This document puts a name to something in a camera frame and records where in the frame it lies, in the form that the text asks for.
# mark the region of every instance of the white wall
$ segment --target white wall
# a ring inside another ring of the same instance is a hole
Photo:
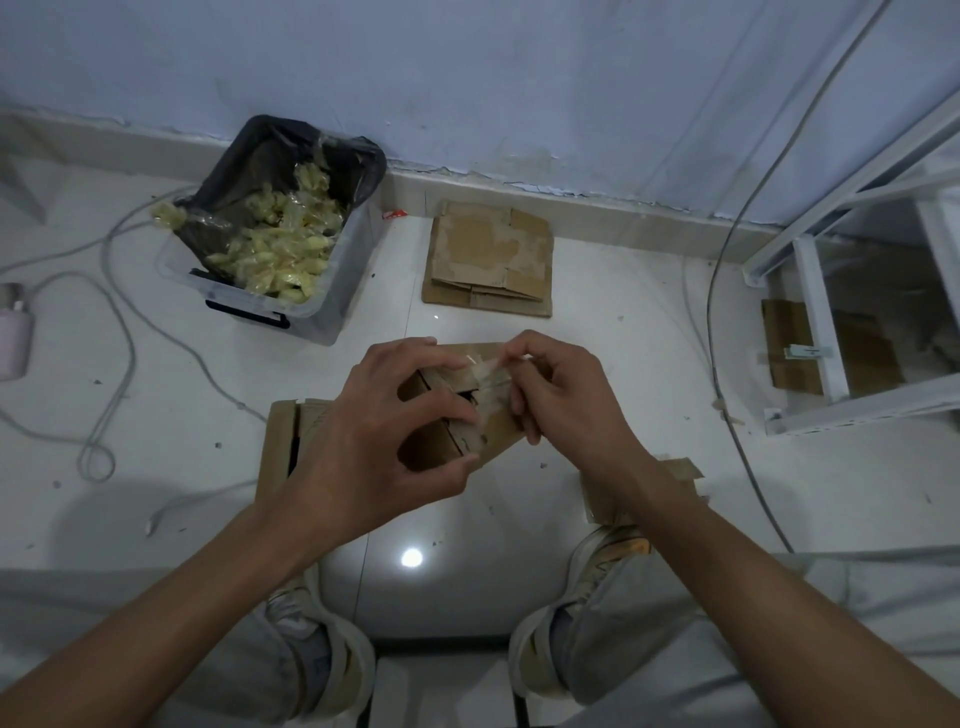
[[[267,111],[730,215],[876,3],[0,0],[0,100],[218,137]],[[897,0],[749,217],[789,220],[960,86],[958,38],[957,0]]]

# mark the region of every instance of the clear plastic bin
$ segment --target clear plastic bin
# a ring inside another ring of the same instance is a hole
[[[248,293],[242,288],[191,273],[202,269],[199,260],[171,233],[156,257],[160,275],[196,288],[214,310],[247,321],[281,328],[295,336],[329,346],[337,340],[367,263],[383,232],[383,211],[377,189],[350,213],[330,254],[329,265],[317,278],[316,293],[309,301],[290,304],[270,296]]]

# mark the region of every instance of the hand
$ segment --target hand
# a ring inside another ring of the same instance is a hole
[[[471,362],[435,346],[434,338],[402,339],[370,347],[296,468],[280,489],[310,534],[301,566],[369,533],[402,513],[463,493],[478,457],[412,473],[396,452],[419,427],[440,418],[475,423],[473,405],[450,390],[400,401],[397,388],[417,369],[462,369]]]
[[[528,330],[503,345],[499,361],[513,377],[511,407],[531,445],[542,432],[580,471],[606,485],[621,479],[633,454],[647,454],[600,360],[583,347]]]

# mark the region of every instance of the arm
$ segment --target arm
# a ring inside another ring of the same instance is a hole
[[[397,398],[397,387],[416,369],[469,364],[435,343],[408,339],[372,347],[283,487],[0,695],[0,725],[143,722],[292,574],[401,513],[461,493],[475,458],[424,473],[411,473],[396,459],[418,427],[441,417],[476,420],[473,407],[452,392]]]
[[[542,431],[631,513],[778,721],[960,725],[960,700],[678,487],[631,432],[595,356],[526,331],[501,361],[531,443]]]

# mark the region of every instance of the sneaker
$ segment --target sneaker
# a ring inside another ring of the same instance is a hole
[[[297,717],[359,716],[373,693],[376,656],[355,624],[324,607],[319,565],[274,592],[267,599],[265,616],[297,656]]]
[[[628,556],[648,554],[651,550],[650,542],[640,536],[635,526],[598,528],[576,547],[570,557],[564,595],[527,617],[510,636],[510,684],[517,695],[570,697],[557,674],[550,647],[554,614],[558,609],[566,609],[575,617],[616,564]]]

